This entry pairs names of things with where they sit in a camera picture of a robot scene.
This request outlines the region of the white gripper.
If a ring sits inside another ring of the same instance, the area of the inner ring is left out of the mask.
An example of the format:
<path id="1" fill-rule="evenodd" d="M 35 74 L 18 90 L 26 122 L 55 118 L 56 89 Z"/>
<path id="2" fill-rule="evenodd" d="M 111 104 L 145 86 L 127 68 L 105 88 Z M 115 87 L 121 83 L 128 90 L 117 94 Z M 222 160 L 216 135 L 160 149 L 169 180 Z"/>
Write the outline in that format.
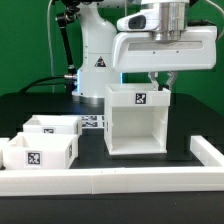
<path id="1" fill-rule="evenodd" d="M 215 26 L 189 27 L 177 41 L 156 41 L 150 32 L 122 32 L 113 42 L 112 66 L 117 72 L 148 74 L 159 90 L 158 73 L 167 73 L 172 89 L 177 71 L 211 69 L 216 64 Z"/>

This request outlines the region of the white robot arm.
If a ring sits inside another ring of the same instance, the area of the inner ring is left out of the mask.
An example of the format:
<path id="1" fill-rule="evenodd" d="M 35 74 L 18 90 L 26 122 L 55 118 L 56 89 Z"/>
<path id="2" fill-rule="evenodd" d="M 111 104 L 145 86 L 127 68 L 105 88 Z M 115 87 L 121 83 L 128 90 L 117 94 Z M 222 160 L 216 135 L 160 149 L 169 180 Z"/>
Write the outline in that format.
<path id="1" fill-rule="evenodd" d="M 77 97 L 100 99 L 122 73 L 146 72 L 158 90 L 180 71 L 211 69 L 224 28 L 187 18 L 198 0 L 60 0 L 56 17 Z"/>

